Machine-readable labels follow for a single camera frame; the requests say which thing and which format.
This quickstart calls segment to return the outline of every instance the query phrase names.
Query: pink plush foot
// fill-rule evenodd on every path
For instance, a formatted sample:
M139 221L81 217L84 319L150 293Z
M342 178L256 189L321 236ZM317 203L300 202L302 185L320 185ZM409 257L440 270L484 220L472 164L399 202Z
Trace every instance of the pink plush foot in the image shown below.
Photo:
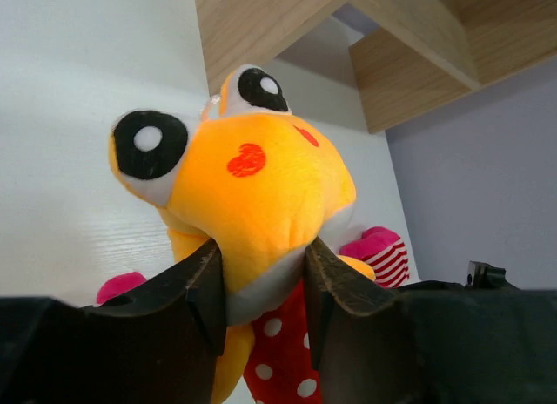
M106 301L127 293L136 286L140 286L147 279L139 272L130 272L108 279L98 290L97 304L103 305Z

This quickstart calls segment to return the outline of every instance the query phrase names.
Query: white wall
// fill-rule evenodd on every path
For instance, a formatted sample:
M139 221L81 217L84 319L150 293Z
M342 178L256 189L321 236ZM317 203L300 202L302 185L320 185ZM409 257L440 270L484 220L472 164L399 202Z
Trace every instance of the white wall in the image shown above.
M267 67L354 176L346 241L382 225L409 245L385 136L366 132L351 34L328 20ZM1 0L0 43L0 295L82 306L111 276L166 268L164 227L111 176L107 138L122 112L196 115L205 102L193 0ZM241 384L229 402L249 396Z
M522 288L556 288L557 59L389 130L425 279L468 260Z

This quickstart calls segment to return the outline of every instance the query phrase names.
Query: white wood grain surface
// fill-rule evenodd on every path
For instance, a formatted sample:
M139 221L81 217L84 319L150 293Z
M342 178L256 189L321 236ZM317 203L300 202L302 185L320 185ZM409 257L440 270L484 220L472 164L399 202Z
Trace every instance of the white wood grain surface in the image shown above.
M160 272L164 226L107 142L128 110L207 98L193 0L2 0L0 20L0 294L86 305L111 276Z

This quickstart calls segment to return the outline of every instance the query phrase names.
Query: yellow plush toy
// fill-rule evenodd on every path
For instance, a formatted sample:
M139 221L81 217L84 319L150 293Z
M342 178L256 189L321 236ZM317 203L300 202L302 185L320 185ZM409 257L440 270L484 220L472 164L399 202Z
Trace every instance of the yellow plush toy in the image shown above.
M277 81L252 65L225 80L216 119L158 111L121 117L111 132L110 162L130 192L157 207L176 261L209 238L222 252L229 329L212 399L222 402L254 348L251 323L294 292L305 248L318 236L331 243L350 219L350 173L331 142L291 114ZM373 278L367 264L343 260ZM280 378L277 368L269 375L257 367L261 380Z

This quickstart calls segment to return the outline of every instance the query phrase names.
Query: red polka dot fabric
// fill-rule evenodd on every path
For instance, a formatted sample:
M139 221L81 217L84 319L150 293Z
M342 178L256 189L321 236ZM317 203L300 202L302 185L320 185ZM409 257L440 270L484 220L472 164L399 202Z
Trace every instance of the red polka dot fabric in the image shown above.
M304 286L274 311L252 322L255 345L244 378L257 404L321 404L319 374L312 369Z

